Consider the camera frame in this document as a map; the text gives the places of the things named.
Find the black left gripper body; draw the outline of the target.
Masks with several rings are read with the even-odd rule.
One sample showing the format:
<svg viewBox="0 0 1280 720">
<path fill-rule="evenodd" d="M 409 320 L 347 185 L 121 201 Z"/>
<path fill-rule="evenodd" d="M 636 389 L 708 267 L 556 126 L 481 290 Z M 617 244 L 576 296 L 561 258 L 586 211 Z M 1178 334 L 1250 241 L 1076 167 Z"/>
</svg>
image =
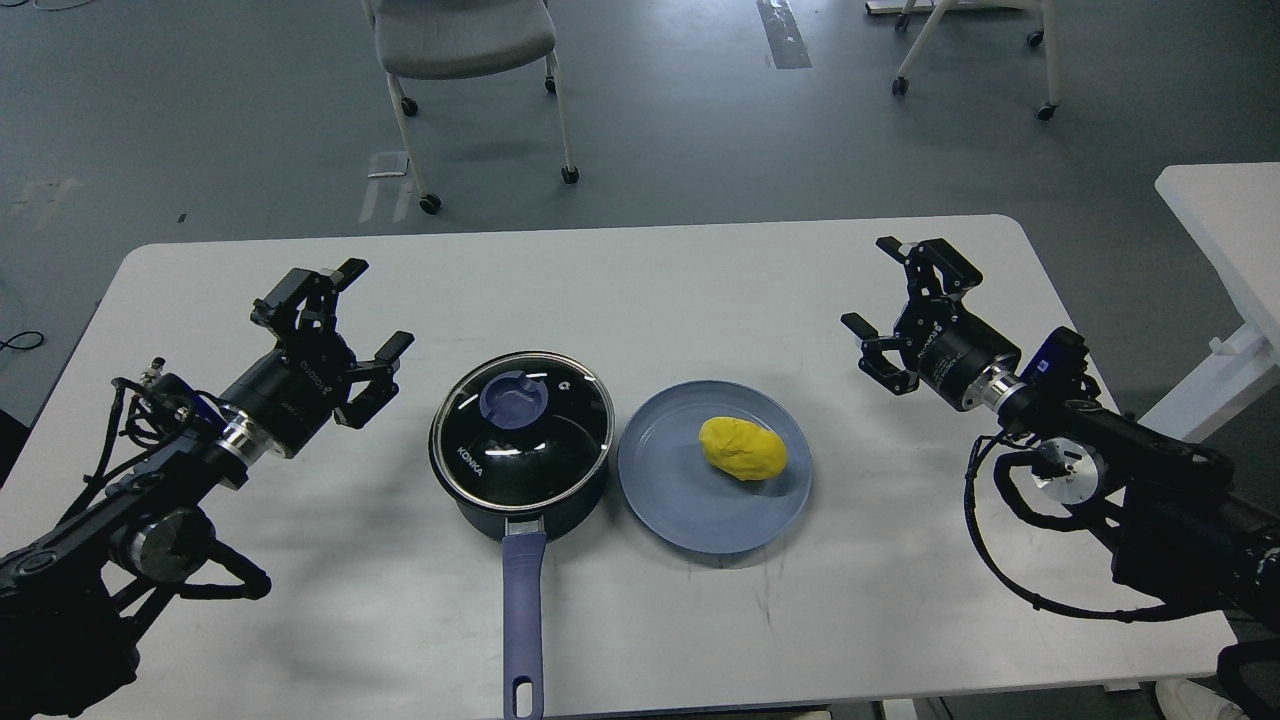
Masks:
<svg viewBox="0 0 1280 720">
<path fill-rule="evenodd" d="M 279 340 L 220 396 L 227 416 L 243 415 L 294 457 L 349 397 L 355 352 L 340 334 Z"/>
</svg>

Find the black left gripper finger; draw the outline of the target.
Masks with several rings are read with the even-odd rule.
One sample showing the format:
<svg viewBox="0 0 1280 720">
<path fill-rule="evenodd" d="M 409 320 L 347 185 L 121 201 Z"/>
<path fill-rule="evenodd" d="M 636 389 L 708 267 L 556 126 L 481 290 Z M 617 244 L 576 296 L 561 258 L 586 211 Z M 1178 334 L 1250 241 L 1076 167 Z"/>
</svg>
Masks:
<svg viewBox="0 0 1280 720">
<path fill-rule="evenodd" d="M 280 350 L 343 345 L 337 331 L 338 299 L 367 269 L 369 263 L 358 258 L 328 272 L 293 268 L 266 297 L 253 301 L 250 320 L 268 329 Z"/>
<path fill-rule="evenodd" d="M 338 425 L 364 429 L 398 395 L 396 373 L 413 342 L 412 333 L 397 331 L 371 360 L 355 361 L 338 375 L 338 388 L 343 389 L 342 402 L 334 407 Z"/>
</svg>

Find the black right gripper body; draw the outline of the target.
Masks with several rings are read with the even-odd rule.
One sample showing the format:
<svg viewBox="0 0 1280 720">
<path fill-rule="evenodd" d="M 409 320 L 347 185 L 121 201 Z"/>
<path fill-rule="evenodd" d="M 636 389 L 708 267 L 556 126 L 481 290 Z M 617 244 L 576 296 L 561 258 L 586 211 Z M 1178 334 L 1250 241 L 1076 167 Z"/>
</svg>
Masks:
<svg viewBox="0 0 1280 720">
<path fill-rule="evenodd" d="M 908 305 L 893 334 L 904 369 L 960 413 L 980 402 L 993 366 L 1012 373 L 1021 360 L 1015 343 L 961 305 Z"/>
</svg>

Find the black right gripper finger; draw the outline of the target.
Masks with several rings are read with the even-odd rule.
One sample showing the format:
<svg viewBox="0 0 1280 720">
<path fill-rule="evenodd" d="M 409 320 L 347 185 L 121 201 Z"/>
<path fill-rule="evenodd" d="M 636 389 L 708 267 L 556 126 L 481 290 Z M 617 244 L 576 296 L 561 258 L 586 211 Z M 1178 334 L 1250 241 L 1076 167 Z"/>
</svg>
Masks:
<svg viewBox="0 0 1280 720">
<path fill-rule="evenodd" d="M 892 334 L 881 334 L 859 313 L 845 313 L 840 320 L 859 340 L 861 357 L 858 366 L 865 374 L 897 396 L 911 393 L 918 388 L 918 370 L 909 360 L 914 357 L 918 361 L 916 346 L 923 337 L 922 319 L 908 319 L 908 324 L 896 328 Z M 891 351 L 900 351 L 905 356 L 902 366 L 888 360 L 886 354 Z"/>
<path fill-rule="evenodd" d="M 884 236 L 876 246 L 904 269 L 908 301 L 899 318 L 901 323 L 909 319 L 955 323 L 968 314 L 963 300 L 984 277 L 947 240 L 904 243 Z"/>
</svg>

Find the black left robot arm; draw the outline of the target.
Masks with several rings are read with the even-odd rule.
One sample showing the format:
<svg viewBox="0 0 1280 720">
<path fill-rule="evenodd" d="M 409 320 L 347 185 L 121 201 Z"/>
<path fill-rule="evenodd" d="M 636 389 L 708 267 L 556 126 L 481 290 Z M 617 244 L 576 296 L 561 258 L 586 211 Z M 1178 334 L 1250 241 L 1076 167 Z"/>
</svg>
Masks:
<svg viewBox="0 0 1280 720">
<path fill-rule="evenodd" d="M 275 342 L 229 388 L 191 387 L 161 357 L 113 380 L 97 465 L 58 524 L 1 565 L 3 716 L 76 717 L 131 684 L 145 633 L 173 600 L 259 600 L 270 577 L 201 509 L 252 465 L 294 457 L 329 421 L 360 429 L 397 395 L 396 332 L 358 360 L 338 301 L 369 268 L 288 272 L 250 318 Z"/>
</svg>

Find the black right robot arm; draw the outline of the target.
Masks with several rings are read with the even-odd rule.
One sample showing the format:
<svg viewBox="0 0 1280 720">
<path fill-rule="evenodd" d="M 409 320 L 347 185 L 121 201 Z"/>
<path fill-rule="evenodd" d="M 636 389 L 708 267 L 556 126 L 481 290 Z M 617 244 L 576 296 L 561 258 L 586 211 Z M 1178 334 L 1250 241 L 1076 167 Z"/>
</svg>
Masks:
<svg viewBox="0 0 1280 720">
<path fill-rule="evenodd" d="M 1277 629 L 1277 516 L 1233 493 L 1229 457 L 1106 409 L 1075 331 L 1055 329 L 1023 361 L 1019 347 L 964 306 L 983 275 L 946 240 L 886 236 L 876 245 L 904 269 L 902 313 L 888 334 L 856 313 L 841 322 L 859 340 L 859 368 L 891 393 L 927 386 L 956 411 L 995 414 L 997 432 L 972 447 L 963 506 L 970 541 L 1002 585 L 1065 618 L 1165 623 L 1239 609 Z M 977 475 L 988 456 L 995 488 L 1018 519 L 1093 536 L 1110 552 L 1112 580 L 1157 603 L 1080 609 L 1002 571 L 977 519 Z"/>
</svg>

